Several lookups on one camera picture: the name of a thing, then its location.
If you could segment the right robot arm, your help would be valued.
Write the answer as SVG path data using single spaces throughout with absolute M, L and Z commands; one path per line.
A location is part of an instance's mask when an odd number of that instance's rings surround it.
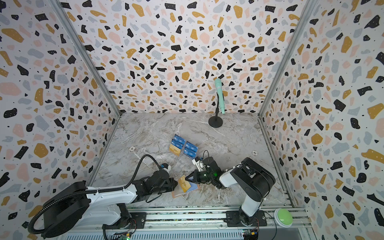
M 196 163 L 203 164 L 202 170 L 194 170 L 185 180 L 194 184 L 211 184 L 217 189 L 226 189 L 238 185 L 246 197 L 239 210 L 227 211 L 225 222 L 229 227 L 266 226 L 265 214 L 260 210 L 264 198 L 268 196 L 276 183 L 275 177 L 251 158 L 245 158 L 231 169 L 221 170 L 212 157 Z

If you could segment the pink leather card holder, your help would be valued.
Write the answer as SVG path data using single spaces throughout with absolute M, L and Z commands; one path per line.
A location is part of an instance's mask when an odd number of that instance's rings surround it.
M 172 197 L 177 198 L 180 196 L 183 196 L 185 194 L 188 194 L 190 192 L 193 192 L 195 190 L 198 190 L 200 188 L 199 185 L 195 183 L 188 182 L 186 180 L 186 177 L 183 175 L 178 179 L 178 185 L 175 187 L 175 189 L 172 191 Z

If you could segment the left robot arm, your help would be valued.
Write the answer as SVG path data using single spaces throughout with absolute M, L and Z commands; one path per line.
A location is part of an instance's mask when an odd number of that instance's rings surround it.
M 150 203 L 151 196 L 157 199 L 172 192 L 177 185 L 166 169 L 139 180 L 131 179 L 129 186 L 94 188 L 81 182 L 74 183 L 44 204 L 41 236 L 54 238 L 86 226 L 101 226 L 104 232 L 134 233 L 144 228 L 147 215 L 130 211 L 127 205 Z

